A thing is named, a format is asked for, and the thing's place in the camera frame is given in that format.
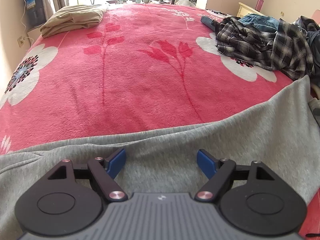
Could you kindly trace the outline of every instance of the gray fleece blanket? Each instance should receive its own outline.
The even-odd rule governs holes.
[[[238,164],[261,160],[309,202],[320,185],[320,130],[308,102],[309,77],[295,81],[267,102],[218,122],[52,142],[0,156],[0,239],[21,230],[17,199],[62,159],[85,163],[123,147],[127,163],[116,182],[132,192],[191,192],[206,181],[196,153]]]

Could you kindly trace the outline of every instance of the pink box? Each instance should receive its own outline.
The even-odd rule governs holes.
[[[264,0],[258,0],[257,5],[255,7],[255,9],[259,12],[261,10],[262,4],[263,4]]]

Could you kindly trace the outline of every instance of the denim jeans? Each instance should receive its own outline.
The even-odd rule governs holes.
[[[239,22],[241,22],[243,25],[253,25],[259,31],[268,33],[275,33],[278,30],[279,25],[278,20],[272,17],[262,16],[254,13],[243,16]]]

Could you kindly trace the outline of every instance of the electrical outlet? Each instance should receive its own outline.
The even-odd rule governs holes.
[[[19,44],[19,47],[20,47],[20,48],[23,46],[23,44],[24,44],[24,38],[23,38],[22,36],[20,36],[20,37],[18,38],[18,44]]]

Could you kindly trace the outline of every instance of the folded beige pillow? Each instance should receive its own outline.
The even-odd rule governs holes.
[[[41,35],[46,38],[57,33],[94,27],[101,22],[107,9],[107,5],[101,4],[65,6],[40,27]]]

